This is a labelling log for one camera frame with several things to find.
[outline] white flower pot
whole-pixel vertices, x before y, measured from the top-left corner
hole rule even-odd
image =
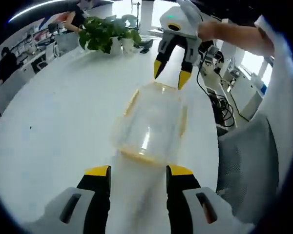
[[[110,54],[113,56],[120,55],[122,53],[122,45],[121,42],[118,40],[118,37],[112,37],[112,47]]]
[[[84,46],[84,51],[85,52],[89,52],[90,50],[88,49],[88,45],[89,45],[89,42],[87,41],[86,42],[86,45]]]
[[[124,55],[130,55],[133,53],[133,40],[130,38],[123,38],[122,39],[122,44],[123,44],[123,52]]]

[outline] black cable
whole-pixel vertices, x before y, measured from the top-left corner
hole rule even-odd
[[[237,105],[236,105],[236,103],[235,103],[235,100],[234,100],[234,98],[232,97],[231,93],[230,93],[230,96],[231,96],[231,98],[232,98],[232,100],[233,100],[233,103],[234,103],[234,105],[235,105],[235,107],[236,107],[236,110],[238,111],[238,115],[239,115],[240,117],[242,117],[244,120],[246,120],[247,122],[249,122],[249,120],[248,120],[247,118],[245,118],[243,115],[240,114],[239,109],[238,109],[238,107],[237,107]]]
[[[222,113],[222,118],[223,118],[223,121],[227,121],[229,120],[230,118],[232,118],[233,120],[233,123],[231,125],[222,125],[223,127],[232,127],[234,124],[235,124],[235,120],[234,120],[234,117],[233,117],[233,107],[228,103],[228,100],[225,96],[223,95],[219,95],[219,94],[213,94],[216,96],[219,96],[220,98],[217,98],[218,100],[218,103],[216,103],[210,96],[209,94],[203,89],[203,87],[200,85],[200,82],[199,82],[199,75],[200,75],[200,72],[201,72],[201,69],[203,67],[203,63],[205,61],[205,58],[206,58],[206,55],[207,55],[207,52],[206,54],[204,55],[202,61],[200,61],[199,63],[199,70],[198,70],[198,73],[197,73],[197,76],[196,76],[196,82],[197,84],[200,86],[200,88],[203,90],[203,92],[208,96],[208,98],[210,99],[211,103],[212,103],[212,106],[216,106],[218,103],[220,103],[221,107],[221,113]]]

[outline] green leaves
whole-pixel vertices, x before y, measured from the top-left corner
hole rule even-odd
[[[136,30],[131,31],[131,38],[133,39],[133,41],[136,44],[141,42],[141,37],[140,37],[139,33]]]
[[[87,36],[85,30],[82,30],[81,32],[79,32],[79,44],[83,49],[88,40],[89,40],[89,37]]]
[[[109,22],[98,17],[88,17],[84,21],[85,29],[79,33],[79,44],[85,49],[88,42],[89,50],[102,50],[109,54],[113,44],[112,37],[131,38],[135,43],[139,43],[141,41],[139,33],[125,28],[125,25],[121,19]]]

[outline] window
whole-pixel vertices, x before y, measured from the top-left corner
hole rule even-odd
[[[272,66],[270,64],[267,65],[266,71],[263,75],[262,81],[268,87],[270,78],[272,76]]]
[[[132,3],[140,3],[139,6],[139,20],[141,19],[141,2],[142,0],[133,0]],[[137,5],[132,6],[131,11],[131,0],[116,1],[112,5],[112,15],[116,15],[117,18],[121,18],[123,15],[134,15],[137,16]]]
[[[173,6],[179,6],[176,2],[155,0],[152,12],[152,27],[161,28],[160,17]]]
[[[262,66],[263,61],[264,61],[264,57],[254,55],[246,51],[242,59],[241,65],[247,71],[258,75],[258,72],[260,70],[260,67]]]

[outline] hand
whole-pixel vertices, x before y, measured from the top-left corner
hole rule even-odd
[[[78,27],[77,34],[80,33],[83,29],[84,29],[84,26],[83,25],[80,25]]]
[[[213,40],[215,39],[215,31],[216,31],[216,26],[219,23],[217,21],[208,21],[208,22],[202,22],[199,23],[197,27],[197,36],[202,40],[202,41],[208,41],[208,40]]]

